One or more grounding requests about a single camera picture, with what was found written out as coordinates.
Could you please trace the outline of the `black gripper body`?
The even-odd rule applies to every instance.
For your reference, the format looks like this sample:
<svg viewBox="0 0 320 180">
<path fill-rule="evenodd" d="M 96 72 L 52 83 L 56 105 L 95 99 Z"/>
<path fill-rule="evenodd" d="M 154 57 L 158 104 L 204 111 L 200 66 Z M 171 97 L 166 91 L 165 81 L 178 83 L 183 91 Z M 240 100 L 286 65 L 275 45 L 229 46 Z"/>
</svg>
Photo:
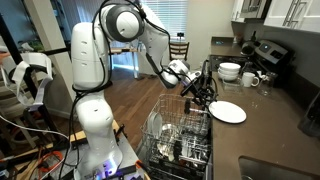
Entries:
<svg viewBox="0 0 320 180">
<path fill-rule="evenodd" d="M 193 95 L 195 104 L 210 104 L 217 100 L 217 88 L 213 87 L 213 78 L 205 71 L 188 73 L 182 80 L 181 96 Z"/>
</svg>

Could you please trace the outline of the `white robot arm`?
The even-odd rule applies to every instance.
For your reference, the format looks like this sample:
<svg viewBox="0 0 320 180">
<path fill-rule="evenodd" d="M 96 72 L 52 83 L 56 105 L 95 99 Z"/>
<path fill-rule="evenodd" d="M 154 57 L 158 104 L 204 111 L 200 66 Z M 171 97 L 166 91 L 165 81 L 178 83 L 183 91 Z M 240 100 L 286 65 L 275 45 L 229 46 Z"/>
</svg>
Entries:
<svg viewBox="0 0 320 180">
<path fill-rule="evenodd" d="M 72 30 L 73 89 L 79 95 L 75 109 L 89 145 L 74 169 L 75 180 L 106 179 L 123 162 L 112 128 L 113 113 L 103 89 L 108 81 L 110 43 L 134 40 L 145 46 L 146 59 L 164 87 L 171 89 L 181 83 L 182 93 L 192 93 L 193 101 L 203 107 L 216 100 L 213 88 L 203 83 L 203 72 L 192 72 L 182 59 L 162 64 L 170 34 L 147 5 L 104 0 L 92 21 L 78 23 Z"/>
</svg>

